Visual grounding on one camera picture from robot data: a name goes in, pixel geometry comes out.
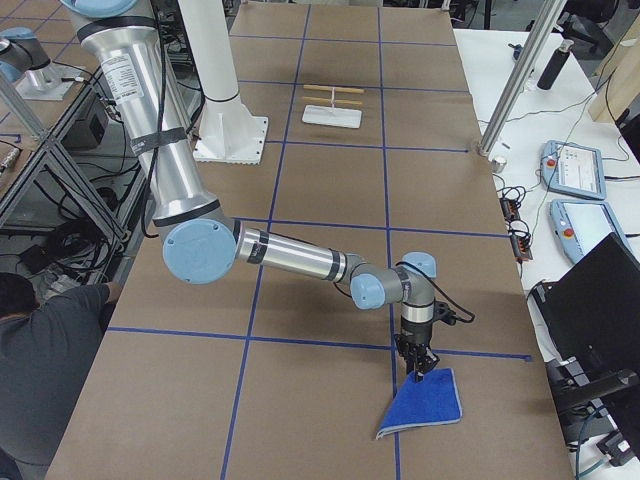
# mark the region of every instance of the blue tape line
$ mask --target blue tape line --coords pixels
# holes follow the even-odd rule
[[[383,87],[385,90],[407,90],[409,92],[434,92],[434,93],[470,93],[469,90],[457,90],[449,88],[420,88],[420,87]]]
[[[458,232],[455,230],[432,230],[421,228],[391,227],[394,232],[433,233],[436,235],[461,235],[465,237],[509,238],[506,233]]]
[[[376,146],[376,145],[357,145],[357,144],[351,144],[351,143],[321,143],[321,142],[304,142],[304,141],[287,141],[287,140],[282,140],[282,141],[277,141],[277,140],[271,140],[270,142],[278,142],[278,143],[285,143],[288,145],[309,145],[309,146],[316,146],[316,147],[339,147],[339,148],[369,148],[369,149],[373,149],[373,150],[410,150],[410,151],[417,151],[417,152],[451,152],[451,153],[469,153],[469,150],[466,148],[436,148],[436,147],[390,147],[388,145],[380,145],[380,146]]]
[[[51,17],[53,17],[56,13],[58,13],[58,10],[60,10],[63,7],[63,4],[61,3],[60,5],[58,5],[58,8],[56,8],[53,12],[51,12],[51,14],[45,18],[42,23],[38,26],[38,28],[36,28],[33,33],[36,33],[38,30],[40,30],[42,27],[44,27],[44,24],[46,22],[48,22],[49,20],[51,20]]]
[[[9,18],[13,18],[12,15],[17,12],[20,7],[22,7],[24,5],[25,0],[22,0],[17,6],[16,8],[14,8],[13,10],[11,10],[6,17],[3,17],[2,22],[4,22],[5,20],[8,20]]]
[[[306,36],[307,34],[307,26],[309,25],[309,14],[310,14],[311,9],[307,6],[307,17],[305,19],[305,24],[304,24],[304,36]],[[298,81],[298,75],[300,72],[300,64],[302,62],[302,52],[304,50],[304,40],[302,40],[301,45],[300,45],[300,53],[298,54],[298,64],[296,66],[296,76],[294,81],[297,82]],[[291,102],[289,103],[289,114],[287,116],[287,123],[285,125],[285,130],[284,130],[284,140],[286,141],[287,139],[287,135],[289,133],[289,125],[291,122],[291,113],[293,111],[293,103],[294,103],[294,99],[295,99],[295,94],[296,94],[296,87],[293,87],[293,91],[291,92]],[[280,183],[280,175],[282,173],[282,164],[283,164],[283,160],[284,160],[284,153],[285,153],[285,149],[286,149],[286,144],[283,145],[282,147],[282,151],[280,152],[280,160],[278,163],[278,172],[276,174],[276,182],[275,182],[275,186],[273,189],[273,198],[271,200],[271,208],[269,210],[269,221],[267,222],[267,230],[270,229],[271,227],[271,219],[273,218],[273,212],[275,209],[275,204],[276,204],[276,200],[277,200],[277,196],[278,196],[278,186]],[[247,330],[247,340],[245,341],[245,345],[244,345],[244,352],[242,355],[242,364],[240,367],[240,375],[238,378],[238,386],[236,388],[236,395],[235,395],[235,399],[234,399],[234,403],[233,403],[233,411],[231,414],[231,422],[229,424],[229,433],[227,435],[227,444],[225,447],[225,452],[224,452],[224,460],[223,460],[223,464],[222,464],[222,468],[220,470],[220,480],[225,480],[226,476],[227,476],[227,468],[229,465],[229,455],[231,453],[231,447],[233,444],[233,434],[234,434],[234,430],[235,430],[235,423],[236,423],[236,417],[238,414],[238,405],[240,403],[240,395],[242,392],[242,384],[244,382],[244,372],[245,372],[245,367],[246,367],[246,362],[247,362],[247,357],[249,355],[249,346],[251,344],[251,332],[253,330],[253,322],[255,320],[255,314],[256,314],[256,310],[257,310],[257,306],[258,306],[258,298],[260,295],[260,287],[262,284],[262,272],[263,272],[264,268],[260,267],[260,270],[258,272],[258,279],[256,281],[256,289],[254,292],[254,296],[253,296],[253,304],[251,306],[251,317],[249,320],[249,328]]]
[[[519,354],[519,353],[492,353],[492,352],[474,352],[465,350],[433,350],[434,353],[440,355],[456,355],[461,357],[489,357],[489,358],[506,358],[511,360],[523,360],[527,363],[533,362],[531,355]]]
[[[238,220],[247,222],[269,222],[262,218],[236,217]],[[377,225],[355,225],[348,223],[325,223],[325,222],[309,222],[304,220],[271,220],[271,223],[281,225],[306,225],[310,227],[332,227],[332,228],[354,228],[360,230],[389,230],[391,232],[409,232],[409,233],[429,233],[434,235],[460,235],[465,237],[486,237],[486,238],[509,238],[506,233],[483,233],[483,232],[462,232],[455,230],[435,230],[428,228],[409,228],[409,227],[382,227]]]
[[[433,43],[433,42],[400,42],[400,41],[385,41],[383,45],[424,45],[427,47],[457,47],[454,43]]]
[[[386,122],[384,117],[384,68],[382,61],[382,18],[381,18],[381,10],[377,9],[377,20],[378,20],[378,63],[380,68],[380,124],[382,128],[382,163],[384,168],[384,213],[385,213],[385,230],[386,230],[386,241],[387,241],[387,268],[391,267],[392,256],[391,256],[391,231],[389,227],[391,226],[391,214],[389,212],[389,181],[388,181],[388,164],[387,164],[387,135],[386,135]],[[394,309],[393,305],[389,305],[389,342],[390,342],[390,351],[391,351],[391,390],[393,392],[393,396],[396,396],[398,392],[398,379],[397,379],[397,365],[396,365],[396,352],[394,348],[394,339],[393,335],[396,331],[395,321],[394,321]],[[395,473],[396,480],[400,480],[402,478],[402,464],[401,464],[401,453],[400,453],[400,435],[396,432],[393,435],[393,443],[394,443],[394,457],[395,457]]]
[[[255,38],[262,40],[306,40],[314,42],[339,42],[339,43],[370,43],[373,45],[419,45],[424,47],[456,47],[453,43],[433,43],[433,42],[390,42],[378,40],[349,40],[349,39],[337,39],[337,38],[316,38],[316,37],[287,37],[287,36],[272,36],[272,35],[247,35],[247,34],[230,34],[231,38]]]
[[[259,294],[258,286],[256,285],[256,292]],[[255,317],[255,310],[257,309],[257,299],[258,296],[256,294],[253,305],[252,305],[252,317],[249,321],[249,326],[247,331],[253,329],[253,318]],[[278,338],[278,337],[261,337],[261,336],[252,336],[250,333],[248,335],[234,335],[229,333],[212,333],[212,332],[195,332],[188,330],[162,330],[157,328],[138,328],[138,327],[109,327],[107,331],[110,332],[123,332],[123,333],[141,333],[146,335],[168,335],[168,336],[179,336],[179,337],[202,337],[202,338],[215,338],[221,340],[239,340],[239,341],[256,341],[263,343],[286,343],[293,345],[313,345],[319,347],[338,347],[338,348],[360,348],[366,350],[382,350],[382,351],[393,351],[395,352],[395,347],[388,345],[372,345],[367,343],[352,343],[352,342],[329,342],[324,340],[303,340],[297,338]],[[500,352],[478,352],[473,350],[447,350],[447,349],[438,349],[434,350],[434,352],[441,355],[453,355],[460,357],[489,357],[489,358],[503,358],[507,360],[523,360],[525,362],[532,362],[533,357],[531,355],[522,354],[522,353],[500,353]]]
[[[236,385],[236,393],[233,399],[233,409],[231,410],[231,421],[229,422],[229,432],[227,433],[227,443],[224,449],[224,459],[222,467],[220,469],[220,480],[224,480],[227,476],[227,468],[229,467],[229,455],[231,454],[231,445],[233,443],[233,434],[236,426],[236,419],[238,417],[238,407],[240,405],[240,395],[242,393],[242,385],[244,383],[244,372],[247,366],[247,358],[249,357],[249,345],[251,341],[251,332],[253,330],[253,322],[256,316],[256,310],[258,306],[258,297],[260,296],[260,287],[262,285],[262,272],[263,268],[258,270],[258,279],[256,280],[256,289],[253,293],[253,302],[251,304],[251,315],[249,317],[249,325],[247,327],[247,337],[244,342],[244,349],[242,351],[242,362],[240,363],[240,373],[238,375],[238,383]]]
[[[227,333],[193,332],[183,330],[160,330],[157,328],[136,328],[136,327],[108,327],[109,332],[146,333],[152,335],[173,335],[180,337],[205,337],[219,338],[223,340],[246,340],[244,335],[233,335]]]
[[[285,343],[289,345],[313,345],[317,347],[338,347],[338,348],[360,348],[364,350],[382,350],[388,351],[386,345],[369,345],[366,343],[350,343],[350,342],[327,342],[323,340],[302,340],[297,338],[276,338],[276,337],[251,337],[253,342],[264,343]]]
[[[279,80],[238,80],[238,83],[258,83],[258,84],[270,84],[270,85],[304,85],[301,83],[294,82],[284,82]],[[349,87],[349,88],[364,88],[369,90],[398,90],[403,91],[406,90],[408,92],[433,92],[433,93],[470,93],[469,90],[455,90],[455,89],[446,89],[446,88],[420,88],[420,87],[379,87],[376,85],[345,85],[345,84],[336,84],[335,87]]]
[[[11,112],[5,113],[4,117],[2,117],[2,120],[0,120],[0,125],[2,125],[2,122],[4,122],[9,115],[11,115]]]

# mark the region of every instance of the blue cloth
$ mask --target blue cloth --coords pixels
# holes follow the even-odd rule
[[[453,370],[433,370],[421,382],[407,376],[382,420],[376,438],[412,427],[459,422],[462,407]]]

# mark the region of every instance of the electronic device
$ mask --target electronic device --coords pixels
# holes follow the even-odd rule
[[[108,124],[109,118],[104,106],[93,95],[78,112],[78,117],[63,138],[62,144],[69,150],[96,148],[102,142]]]
[[[596,148],[550,140],[544,147],[540,172],[552,192],[593,200],[607,197],[602,154]]]
[[[615,233],[558,282],[532,293],[564,359],[575,357],[589,380],[640,373],[640,263]],[[603,396],[618,429],[640,453],[640,386]]]
[[[578,263],[611,232],[623,238],[629,247],[624,231],[607,202],[553,200],[550,213],[562,249],[573,263]]]

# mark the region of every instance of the cable connector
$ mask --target cable connector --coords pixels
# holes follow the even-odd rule
[[[15,165],[21,152],[22,150],[18,147],[13,147],[7,156],[4,157],[4,160],[0,163],[0,177],[4,174],[5,170],[8,170]]]

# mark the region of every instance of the robotic arm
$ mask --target robotic arm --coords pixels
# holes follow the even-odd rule
[[[82,46],[96,55],[102,64],[132,139],[134,153],[147,176],[151,175],[150,187],[156,200],[153,222],[163,241],[165,263],[175,276],[195,284],[213,282],[239,260],[349,284],[358,308],[373,309],[402,303],[402,332],[396,335],[396,344],[407,361],[407,373],[416,371],[420,380],[435,367],[438,357],[430,347],[433,323],[443,320],[453,325],[462,319],[446,304],[435,301],[429,280],[436,273],[433,257],[426,253],[409,253],[398,267],[380,268],[357,254],[256,230],[227,217],[218,198],[204,188],[198,174],[185,132],[182,99],[173,74],[163,68],[166,67],[161,57],[164,52],[158,46],[154,12],[148,1],[61,1],[70,11]],[[190,21],[198,21],[194,17],[207,17],[200,21],[208,25],[205,30],[217,31],[218,40],[204,45],[205,49],[215,45],[215,51],[209,51],[208,58],[201,57],[200,60],[218,66],[219,76],[226,78],[224,82],[201,78],[208,106],[222,109],[222,113],[209,115],[208,120],[205,110],[203,122],[212,123],[212,117],[219,118],[220,129],[224,130],[223,116],[234,111],[244,114],[244,106],[237,93],[222,3],[207,2],[206,7],[203,5],[204,8],[196,10],[193,9],[194,1],[183,2],[187,28]],[[192,12],[191,18],[186,10]],[[194,56],[201,65],[196,43],[202,43],[203,32],[200,28],[196,34],[195,27],[193,31]],[[160,102],[163,84],[166,87],[164,103]],[[161,110],[162,129],[159,132]],[[230,144],[234,141],[233,138],[225,139],[225,148],[232,148]]]
[[[31,30],[16,27],[0,32],[0,74],[15,82],[25,72],[38,91],[51,90],[61,82],[49,55]]]

